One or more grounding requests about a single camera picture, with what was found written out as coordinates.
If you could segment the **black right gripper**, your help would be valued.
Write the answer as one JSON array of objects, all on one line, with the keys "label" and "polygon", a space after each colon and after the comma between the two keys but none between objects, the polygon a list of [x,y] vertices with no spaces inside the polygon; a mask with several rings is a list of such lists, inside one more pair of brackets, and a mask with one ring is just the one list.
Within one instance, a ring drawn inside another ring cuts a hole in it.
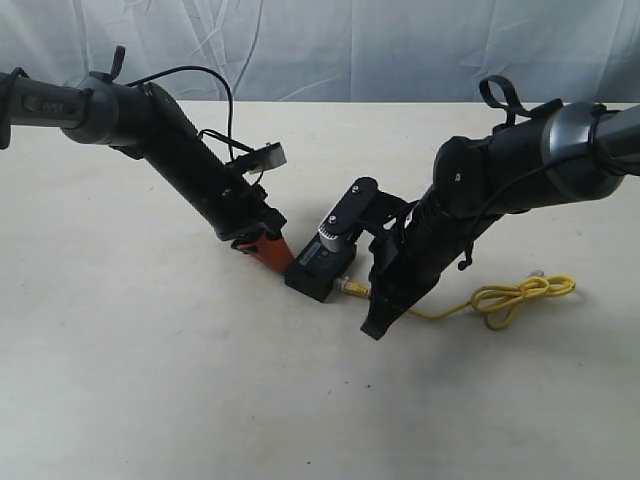
[{"label": "black right gripper", "polygon": [[460,255],[460,223],[413,220],[394,226],[374,252],[370,305],[361,331],[379,340],[391,325],[438,283]]}]

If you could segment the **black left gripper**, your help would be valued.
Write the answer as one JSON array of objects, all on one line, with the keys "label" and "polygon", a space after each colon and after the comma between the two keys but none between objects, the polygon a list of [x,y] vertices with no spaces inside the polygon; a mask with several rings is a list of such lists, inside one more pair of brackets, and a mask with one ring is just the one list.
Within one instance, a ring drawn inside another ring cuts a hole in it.
[{"label": "black left gripper", "polygon": [[222,164],[200,165],[199,180],[199,206],[218,238],[235,240],[235,250],[284,274],[294,261],[281,234],[286,218],[267,203],[265,190]]}]

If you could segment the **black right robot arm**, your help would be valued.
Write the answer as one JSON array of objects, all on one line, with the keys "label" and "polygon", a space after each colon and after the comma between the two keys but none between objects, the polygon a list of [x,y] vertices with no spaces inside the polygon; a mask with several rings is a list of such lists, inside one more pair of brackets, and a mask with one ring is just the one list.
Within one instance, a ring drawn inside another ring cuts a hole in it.
[{"label": "black right robot arm", "polygon": [[504,215],[594,201],[639,173],[639,109],[572,103],[480,140],[454,136],[437,152],[432,184],[370,247],[363,333],[378,340]]}]

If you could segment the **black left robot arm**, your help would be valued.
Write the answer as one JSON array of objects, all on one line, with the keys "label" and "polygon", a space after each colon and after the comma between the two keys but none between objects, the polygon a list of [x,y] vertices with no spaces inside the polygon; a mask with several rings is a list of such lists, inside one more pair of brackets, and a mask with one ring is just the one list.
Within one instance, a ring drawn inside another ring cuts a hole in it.
[{"label": "black left robot arm", "polygon": [[218,140],[241,150],[223,163],[202,132],[169,93],[154,82],[117,84],[92,72],[77,86],[33,80],[20,68],[1,76],[1,146],[14,125],[54,127],[79,144],[108,146],[143,159],[214,229],[217,237],[282,274],[294,260],[282,236],[285,217],[266,202],[267,193],[245,174],[285,164],[280,143],[255,149],[231,137]]}]

